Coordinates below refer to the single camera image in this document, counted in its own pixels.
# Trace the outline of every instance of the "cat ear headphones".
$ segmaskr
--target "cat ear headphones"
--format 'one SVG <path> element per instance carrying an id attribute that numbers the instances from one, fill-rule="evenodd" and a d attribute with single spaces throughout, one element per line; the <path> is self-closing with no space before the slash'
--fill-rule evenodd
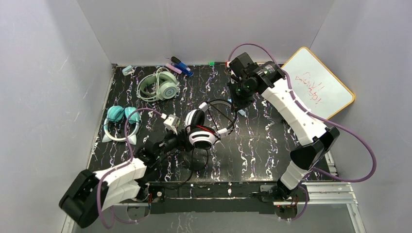
<path id="1" fill-rule="evenodd" d="M 231 108 L 231 103 L 225 100 L 212 100 L 203 102 L 199 109 L 192 110 L 186 116 L 185 127 L 188 133 L 189 142 L 198 149 L 210 149 L 218 140 L 228 136 L 235 129 L 235 122 L 238 115 L 235 112 L 235 118 L 227 128 L 218 130 L 217 132 L 210 127 L 204 125 L 206 111 L 215 104 L 224 104 Z"/>
<path id="2" fill-rule="evenodd" d="M 145 89 L 152 85 L 155 86 L 155 93 L 149 93 Z M 168 69 L 161 67 L 157 69 L 156 73 L 144 77 L 137 85 L 137 97 L 146 102 L 153 102 L 157 100 L 166 100 L 173 98 L 179 93 L 179 82 L 176 77 L 169 72 Z"/>
<path id="3" fill-rule="evenodd" d="M 122 138 L 117 138 L 114 137 L 110 134 L 109 129 L 108 129 L 108 124 L 110 122 L 113 123 L 117 123 L 119 121 L 121 121 L 123 119 L 123 115 L 126 117 L 126 119 L 129 117 L 129 115 L 134 112 L 136 110 L 135 107 L 127 107 L 124 108 L 118 105 L 115 106 L 111 106 L 108 110 L 107 110 L 107 116 L 106 119 L 104 120 L 104 136 L 102 139 L 102 142 L 110 142 L 110 141 L 116 141 L 116 142 L 125 142 L 126 138 L 122 137 Z M 134 113 L 130 119 L 129 119 L 129 123 L 130 124 L 136 124 L 135 125 L 135 129 L 128 135 L 129 138 L 129 142 L 132 145 L 136 145 L 136 134 L 139 130 L 139 125 L 140 125 L 140 115 L 139 113 Z"/>

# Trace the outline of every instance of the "black marble surface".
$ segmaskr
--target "black marble surface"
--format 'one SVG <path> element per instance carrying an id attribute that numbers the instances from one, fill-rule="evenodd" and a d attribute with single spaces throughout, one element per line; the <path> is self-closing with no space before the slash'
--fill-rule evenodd
<path id="1" fill-rule="evenodd" d="M 137 98 L 137 84 L 143 77 L 152 74 L 158 67 L 136 67 L 133 76 L 123 76 L 121 67 L 118 67 L 111 85 L 109 97 L 105 106 L 106 111 L 113 105 L 123 107 L 150 107 L 166 114 L 175 114 L 183 121 L 189 111 L 198 108 L 205 100 L 229 98 L 226 83 L 230 77 L 223 64 L 214 66 L 191 66 L 194 75 L 177 75 L 181 92 L 174 99 L 159 102 L 143 102 Z M 222 111 L 229 112 L 224 106 Z M 143 112 L 142 126 L 137 135 L 137 148 L 145 140 L 160 141 L 165 135 L 163 121 L 154 115 Z M 111 123 L 109 129 L 117 137 L 124 135 L 125 118 L 120 123 Z M 218 117 L 218 126 L 226 127 L 228 120 Z M 206 125 L 212 127 L 210 117 Z M 126 161 L 130 154 L 125 142 L 102 143 L 104 131 L 100 127 L 95 146 L 92 150 L 89 169 L 92 171 L 107 169 L 113 165 Z M 286 170 L 290 162 L 289 152 L 298 146 L 298 141 L 290 126 L 283 121 L 281 115 L 267 101 L 255 95 L 255 102 L 246 109 L 246 116 L 238 117 L 236 133 L 223 138 L 210 150 L 210 157 L 206 169 L 192 176 L 191 181 L 272 181 L 277 180 Z M 196 151 L 195 158 L 206 161 L 204 151 Z M 189 154 L 172 155 L 162 163 L 161 179 L 163 181 L 182 181 L 189 176 L 189 170 L 183 163 L 184 157 Z M 319 161 L 317 167 L 328 171 L 325 159 Z M 329 177 L 312 173 L 309 181 L 330 180 Z"/>

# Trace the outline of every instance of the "stapler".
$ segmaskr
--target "stapler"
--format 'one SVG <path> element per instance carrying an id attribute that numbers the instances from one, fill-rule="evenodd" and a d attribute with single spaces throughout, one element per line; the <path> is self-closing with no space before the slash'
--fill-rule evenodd
<path id="1" fill-rule="evenodd" d="M 193 75 L 193 71 L 187 67 L 187 65 L 185 65 L 182 61 L 180 61 L 179 59 L 177 59 L 177 57 L 172 57 L 170 59 L 172 61 L 172 66 L 178 68 L 179 70 L 181 70 L 184 74 L 188 75 L 188 76 L 192 76 Z"/>

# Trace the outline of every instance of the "gray wall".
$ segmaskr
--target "gray wall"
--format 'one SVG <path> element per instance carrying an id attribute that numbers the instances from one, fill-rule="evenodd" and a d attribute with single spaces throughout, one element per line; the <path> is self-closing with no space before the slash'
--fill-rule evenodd
<path id="1" fill-rule="evenodd" d="M 0 4 L 0 232 L 60 232 L 111 64 L 75 0 Z"/>
<path id="2" fill-rule="evenodd" d="M 78 0 L 111 63 L 164 65 L 224 62 L 244 42 L 279 61 L 310 47 L 332 0 Z M 242 49 L 256 61 L 262 51 Z"/>
<path id="3" fill-rule="evenodd" d="M 412 229 L 411 1 L 343 1 L 332 7 L 311 50 L 356 94 L 333 120 L 364 137 L 378 158 L 376 174 L 353 184 L 371 233 Z M 333 148 L 342 177 L 371 168 L 363 146 L 342 134 Z"/>

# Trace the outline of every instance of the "mint green headphones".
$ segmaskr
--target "mint green headphones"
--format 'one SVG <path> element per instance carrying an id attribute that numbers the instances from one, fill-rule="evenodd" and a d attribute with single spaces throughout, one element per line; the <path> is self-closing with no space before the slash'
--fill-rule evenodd
<path id="1" fill-rule="evenodd" d="M 145 91 L 148 86 L 154 83 L 156 84 L 154 93 Z M 156 73 L 144 77 L 139 82 L 137 85 L 137 97 L 146 102 L 171 99 L 180 92 L 178 85 L 179 82 L 176 77 L 168 69 L 161 67 L 157 69 Z"/>
<path id="2" fill-rule="evenodd" d="M 136 111 L 135 107 L 123 108 L 123 107 L 118 106 L 118 105 L 111 106 L 107 110 L 107 116 L 106 116 L 106 119 L 104 120 L 104 125 L 103 125 L 104 136 L 103 136 L 102 142 L 110 142 L 110 141 L 125 142 L 126 137 L 117 138 L 117 137 L 112 136 L 109 132 L 109 128 L 108 128 L 107 125 L 109 124 L 109 122 L 117 123 L 117 122 L 121 121 L 123 119 L 123 115 L 126 118 L 128 118 L 129 115 L 134 111 Z M 129 118 L 129 124 L 136 124 L 135 129 L 128 135 L 130 144 L 136 145 L 136 141 L 137 141 L 136 134 L 139 130 L 139 125 L 140 125 L 140 115 L 139 115 L 139 113 L 134 113 Z"/>

